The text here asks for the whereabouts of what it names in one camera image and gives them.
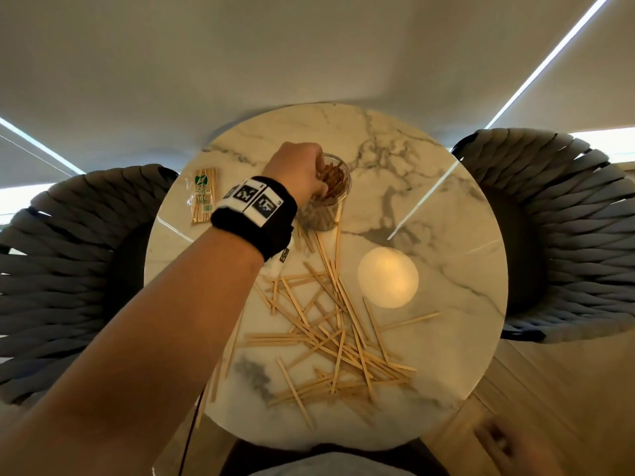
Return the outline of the black wristband with marker tags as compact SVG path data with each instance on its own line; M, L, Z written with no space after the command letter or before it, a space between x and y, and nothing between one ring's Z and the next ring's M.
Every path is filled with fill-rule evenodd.
M210 222L251 244L268 262L288 247L297 211L295 199L280 182L253 176L224 195Z

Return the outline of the clear glass cup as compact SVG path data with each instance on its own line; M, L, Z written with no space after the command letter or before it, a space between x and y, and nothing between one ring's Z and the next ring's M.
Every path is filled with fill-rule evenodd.
M324 163L343 161L336 155L324 154ZM349 176L345 191L337 198L322 199L313 197L304 207L298 210L297 221L304 230L330 231L340 222L344 210L345 199L352 188L352 175L348 165L343 161Z

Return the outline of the bunch of sticks in cup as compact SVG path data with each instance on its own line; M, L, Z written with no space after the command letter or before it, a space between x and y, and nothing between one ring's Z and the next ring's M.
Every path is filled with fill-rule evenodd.
M349 176L343 161L326 164L322 170L317 172L317 175L318 180L327 186L327 191L322 199L337 198L345 191Z

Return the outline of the person's right hand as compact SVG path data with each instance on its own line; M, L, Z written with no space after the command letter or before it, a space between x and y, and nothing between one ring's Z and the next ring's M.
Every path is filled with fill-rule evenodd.
M503 417L493 417L499 417L509 425L512 447L509 457L489 457L501 476L565 476L547 444Z

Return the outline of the plastic packet of wooden sticks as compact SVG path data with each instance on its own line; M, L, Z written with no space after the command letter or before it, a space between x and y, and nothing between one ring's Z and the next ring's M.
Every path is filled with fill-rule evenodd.
M210 221L217 202L216 185L216 167L204 167L194 170L188 180L188 189L191 192L189 206L192 224L202 224Z

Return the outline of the person's left hand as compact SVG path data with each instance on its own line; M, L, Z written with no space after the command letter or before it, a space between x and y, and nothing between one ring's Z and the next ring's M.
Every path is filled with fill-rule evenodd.
M304 143L284 142L268 161L262 175L281 183L298 207L304 206Z

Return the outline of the pile of loose wooden sticks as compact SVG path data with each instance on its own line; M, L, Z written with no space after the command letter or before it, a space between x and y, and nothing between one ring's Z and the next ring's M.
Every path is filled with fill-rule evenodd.
M274 395L268 404L274 406L294 400L310 429L314 429L314 424L306 405L311 402L327 397L330 400L343 400L350 405L350 400L355 399L356 389L365 387L370 404L374 404L376 386L411 385L412 377L409 374L416 373L417 369L399 364L401 357L385 350L382 333L432 319L440 312L378 326L365 301L364 305L377 338L377 344L369 342L361 320L337 274L336 261L328 258L321 239L316 233L314 233L314 240L325 271L316 271L309 262L304 262L308 270L305 274L292 277L280 275L276 278L263 275L264 279L271 281L270 297L258 283L253 285L251 292L258 294L267 313L272 316L279 313L290 322L290 328L286 333L245 334L244 341L237 343L244 315L244 311L241 311L223 355L197 401L197 414L193 423L195 427L200 425L207 405L216 401L219 382L221 379L226 379L237 346L274 347L299 344L307 346L307 350L292 362L285 364L279 361L288 389ZM323 373L317 369L314 380L295 385L290 378L289 369L317 352L322 352L322 356L333 359L332 371Z

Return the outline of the person's grey shirt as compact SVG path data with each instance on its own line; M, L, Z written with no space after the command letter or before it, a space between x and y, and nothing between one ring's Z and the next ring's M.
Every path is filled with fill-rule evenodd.
M416 476L414 473L348 453L326 453L259 470L249 476Z

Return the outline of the person's left forearm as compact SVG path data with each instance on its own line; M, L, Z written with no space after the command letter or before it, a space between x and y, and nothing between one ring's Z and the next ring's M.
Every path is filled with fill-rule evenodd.
M212 226L0 440L0 476L149 476L210 379L271 243Z

